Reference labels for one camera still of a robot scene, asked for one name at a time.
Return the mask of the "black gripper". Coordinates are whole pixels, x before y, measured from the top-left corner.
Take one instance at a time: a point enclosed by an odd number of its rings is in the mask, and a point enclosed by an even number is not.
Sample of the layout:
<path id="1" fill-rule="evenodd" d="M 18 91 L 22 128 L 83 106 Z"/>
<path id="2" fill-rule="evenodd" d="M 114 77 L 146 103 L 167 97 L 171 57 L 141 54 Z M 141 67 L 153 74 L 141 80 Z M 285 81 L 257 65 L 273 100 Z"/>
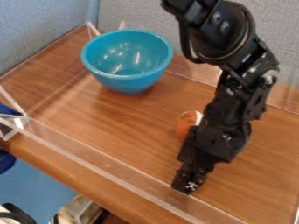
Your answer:
<path id="1" fill-rule="evenodd" d="M 183 140 L 178 160 L 182 168 L 177 171 L 171 187 L 190 195 L 203 185 L 217 163 L 230 163 L 243 151 L 251 135 L 251 124 L 221 126 L 203 116 L 191 124 L 189 131 L 179 131 Z"/>

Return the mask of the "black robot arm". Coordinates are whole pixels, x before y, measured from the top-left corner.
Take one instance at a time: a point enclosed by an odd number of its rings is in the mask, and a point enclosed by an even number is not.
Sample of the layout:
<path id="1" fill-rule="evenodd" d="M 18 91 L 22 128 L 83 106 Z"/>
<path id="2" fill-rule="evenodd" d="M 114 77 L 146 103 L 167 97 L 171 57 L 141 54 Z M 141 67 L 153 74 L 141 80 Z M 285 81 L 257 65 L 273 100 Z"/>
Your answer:
<path id="1" fill-rule="evenodd" d="M 215 97 L 201 122 L 189 128 L 178 160 L 182 168 L 173 189 L 190 194 L 202 186 L 217 163 L 245 150 L 251 121 L 267 111 L 279 62 L 257 34 L 247 7 L 230 0 L 162 0 L 181 29 L 189 61 L 221 68 Z"/>

